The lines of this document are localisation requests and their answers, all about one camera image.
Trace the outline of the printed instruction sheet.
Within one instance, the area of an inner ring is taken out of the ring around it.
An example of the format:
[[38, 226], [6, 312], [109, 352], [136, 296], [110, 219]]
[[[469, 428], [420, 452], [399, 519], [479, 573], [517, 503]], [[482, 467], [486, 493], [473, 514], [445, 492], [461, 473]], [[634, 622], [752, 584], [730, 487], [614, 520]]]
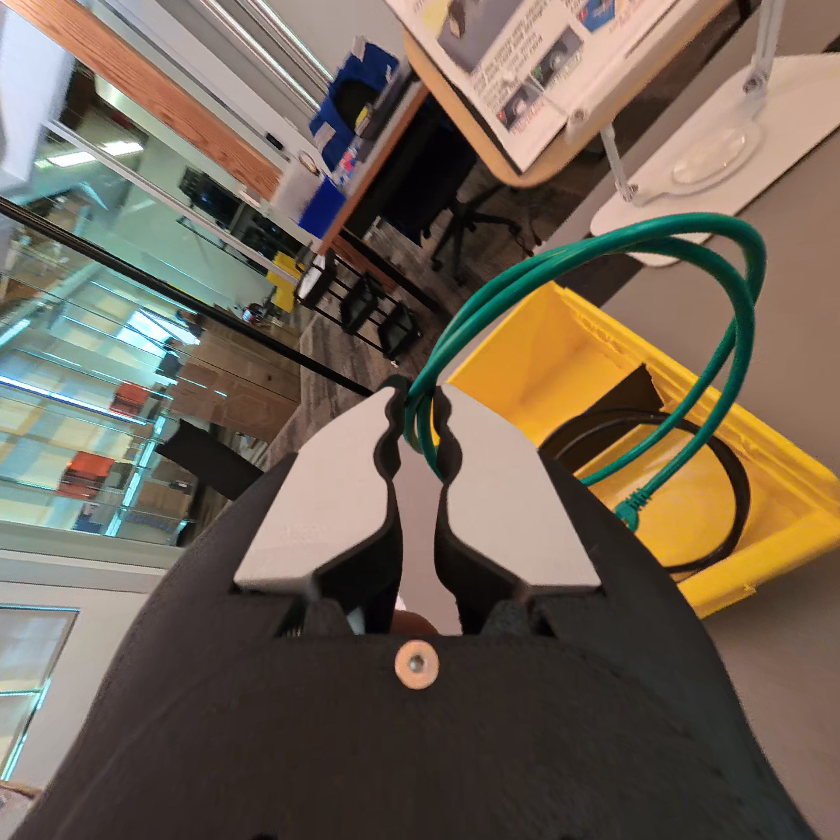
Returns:
[[385, 2], [518, 172], [601, 103], [693, 4]]

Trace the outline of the clear stand post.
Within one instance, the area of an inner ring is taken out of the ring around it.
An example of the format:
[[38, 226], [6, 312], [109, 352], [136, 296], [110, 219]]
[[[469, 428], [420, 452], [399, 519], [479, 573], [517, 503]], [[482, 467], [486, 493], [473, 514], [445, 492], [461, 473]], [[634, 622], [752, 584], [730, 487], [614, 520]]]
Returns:
[[616, 193], [625, 203], [633, 203], [637, 197], [637, 184], [631, 183], [624, 169], [622, 157], [616, 145], [616, 133], [612, 122], [607, 123], [600, 131], [605, 157], [609, 164], [614, 180]]

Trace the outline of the black metal rack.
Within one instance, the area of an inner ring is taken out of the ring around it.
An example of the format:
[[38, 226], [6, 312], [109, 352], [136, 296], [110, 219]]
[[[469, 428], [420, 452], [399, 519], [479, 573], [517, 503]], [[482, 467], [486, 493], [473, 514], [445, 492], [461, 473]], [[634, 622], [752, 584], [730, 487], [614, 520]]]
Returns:
[[378, 350], [394, 366], [422, 338], [414, 311], [388, 294], [369, 271], [359, 272], [332, 251], [300, 268], [295, 302]]

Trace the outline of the white stand base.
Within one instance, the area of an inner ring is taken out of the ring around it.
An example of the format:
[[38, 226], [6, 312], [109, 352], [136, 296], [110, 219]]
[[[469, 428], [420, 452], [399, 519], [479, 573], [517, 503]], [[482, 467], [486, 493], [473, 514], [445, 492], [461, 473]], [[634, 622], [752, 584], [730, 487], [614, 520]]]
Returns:
[[755, 98], [747, 75], [727, 79], [629, 177], [633, 198], [615, 193], [593, 236], [675, 214], [736, 216], [838, 128], [837, 52], [776, 58]]

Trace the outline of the black office chair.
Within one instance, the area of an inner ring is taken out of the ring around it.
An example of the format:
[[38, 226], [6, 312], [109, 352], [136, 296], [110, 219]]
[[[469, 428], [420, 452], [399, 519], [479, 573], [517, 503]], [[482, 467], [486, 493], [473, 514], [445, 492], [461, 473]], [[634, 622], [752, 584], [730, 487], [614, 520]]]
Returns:
[[462, 255], [466, 233], [480, 225], [503, 226], [512, 236], [522, 228], [513, 219], [485, 213], [483, 205], [502, 189], [487, 188], [466, 202], [458, 191], [472, 172], [478, 156], [433, 96], [427, 95], [396, 142], [356, 208], [369, 222], [381, 218], [416, 245], [431, 235], [432, 223], [442, 212], [450, 219], [431, 255], [432, 269], [443, 267], [440, 256], [452, 245], [451, 276], [463, 284]]

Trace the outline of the wooden board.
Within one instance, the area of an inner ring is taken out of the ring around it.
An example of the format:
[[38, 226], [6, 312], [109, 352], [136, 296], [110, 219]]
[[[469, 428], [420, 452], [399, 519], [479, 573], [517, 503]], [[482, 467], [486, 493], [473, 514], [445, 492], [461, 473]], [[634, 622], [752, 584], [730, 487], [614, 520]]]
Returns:
[[629, 68], [620, 72], [615, 87], [603, 94], [596, 105], [584, 108], [582, 117], [573, 118], [571, 127], [563, 129], [523, 172], [511, 165], [487, 126], [407, 28], [402, 34], [406, 57], [419, 80], [490, 173], [504, 185], [531, 188], [560, 173], [729, 4], [729, 1], [676, 2], [671, 14], [675, 21], [666, 24], [665, 34], [657, 45], [648, 47], [640, 58], [630, 59]]

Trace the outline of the small blue plastic bin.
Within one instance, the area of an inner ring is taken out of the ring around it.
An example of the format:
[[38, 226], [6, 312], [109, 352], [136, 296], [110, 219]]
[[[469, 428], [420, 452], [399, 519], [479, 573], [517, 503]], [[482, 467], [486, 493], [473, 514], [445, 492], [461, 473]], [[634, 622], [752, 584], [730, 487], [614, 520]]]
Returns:
[[310, 236], [323, 240], [345, 205], [346, 195], [326, 176], [303, 208], [297, 222]]

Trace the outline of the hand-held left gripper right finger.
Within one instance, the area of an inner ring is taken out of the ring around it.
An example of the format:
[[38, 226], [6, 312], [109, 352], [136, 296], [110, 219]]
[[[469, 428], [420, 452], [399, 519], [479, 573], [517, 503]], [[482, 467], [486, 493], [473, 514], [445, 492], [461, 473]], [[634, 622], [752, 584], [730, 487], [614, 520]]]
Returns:
[[597, 592], [602, 579], [532, 441], [451, 384], [437, 388], [434, 421], [434, 566], [464, 632], [502, 602]]

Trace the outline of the black pole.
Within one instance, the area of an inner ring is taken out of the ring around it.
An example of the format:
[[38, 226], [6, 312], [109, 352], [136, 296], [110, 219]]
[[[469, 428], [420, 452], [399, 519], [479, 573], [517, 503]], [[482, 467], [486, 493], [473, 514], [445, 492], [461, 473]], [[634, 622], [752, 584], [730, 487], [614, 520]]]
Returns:
[[198, 300], [194, 296], [185, 293], [183, 290], [174, 287], [172, 284], [157, 278], [147, 271], [131, 265], [126, 260], [117, 257], [98, 245], [94, 245], [86, 239], [72, 234], [64, 228], [51, 223], [50, 221], [30, 212], [26, 208], [17, 205], [4, 197], [1, 198], [1, 214], [11, 221], [27, 226], [28, 228], [32, 228], [36, 231], [36, 233], [46, 236], [47, 238], [68, 247], [79, 255], [96, 262], [98, 265], [134, 281], [142, 288], [152, 291], [155, 294], [178, 304], [182, 308], [188, 308], [200, 314], [205, 318], [205, 320], [223, 326], [238, 335], [246, 337], [251, 342], [259, 344], [261, 347], [268, 349], [272, 353], [288, 359], [294, 364], [298, 364], [300, 367], [350, 391], [353, 394], [362, 397], [368, 397], [373, 394], [369, 388], [366, 388], [362, 384], [334, 371], [327, 365], [317, 362], [313, 358], [301, 353], [298, 350], [292, 349], [277, 339], [273, 339], [269, 335], [266, 335], [249, 326], [247, 323], [237, 320], [233, 315]]

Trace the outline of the wooden edged table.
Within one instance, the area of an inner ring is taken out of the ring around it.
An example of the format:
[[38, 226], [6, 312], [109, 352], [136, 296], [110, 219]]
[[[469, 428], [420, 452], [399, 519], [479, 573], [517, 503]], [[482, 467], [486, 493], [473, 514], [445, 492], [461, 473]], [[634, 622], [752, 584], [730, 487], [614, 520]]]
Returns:
[[432, 313], [440, 314], [443, 307], [435, 297], [364, 242], [364, 236], [382, 215], [383, 207], [400, 191], [406, 174], [444, 114], [435, 102], [423, 112], [431, 92], [410, 66], [406, 65], [405, 69], [408, 74], [402, 98], [393, 102], [388, 120], [380, 122], [381, 130], [375, 142], [365, 148], [365, 160], [357, 163], [344, 185], [344, 203], [320, 246], [310, 249], [320, 256], [332, 252], [357, 274], [369, 273], [378, 279], [385, 291], [399, 287]]

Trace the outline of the yellow plastic bin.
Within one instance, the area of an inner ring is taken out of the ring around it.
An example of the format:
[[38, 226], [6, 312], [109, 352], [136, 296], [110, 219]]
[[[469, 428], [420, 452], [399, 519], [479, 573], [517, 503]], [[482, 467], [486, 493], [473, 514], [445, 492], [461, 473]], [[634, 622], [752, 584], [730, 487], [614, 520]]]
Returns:
[[[519, 303], [447, 378], [518, 427], [536, 446], [612, 400], [672, 413], [697, 374], [572, 290], [542, 287]], [[678, 572], [700, 617], [838, 547], [838, 478], [734, 405], [716, 432], [745, 468], [749, 514], [728, 557]], [[731, 482], [706, 446], [639, 514], [637, 538], [670, 572], [709, 554], [735, 515]]]

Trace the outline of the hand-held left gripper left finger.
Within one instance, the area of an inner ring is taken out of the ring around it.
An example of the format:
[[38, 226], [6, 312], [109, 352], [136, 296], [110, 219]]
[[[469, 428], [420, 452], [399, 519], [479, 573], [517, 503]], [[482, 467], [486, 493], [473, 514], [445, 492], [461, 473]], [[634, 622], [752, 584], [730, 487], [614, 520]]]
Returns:
[[404, 379], [389, 377], [315, 433], [291, 461], [234, 575], [237, 587], [391, 616], [403, 572], [394, 487], [403, 429]]

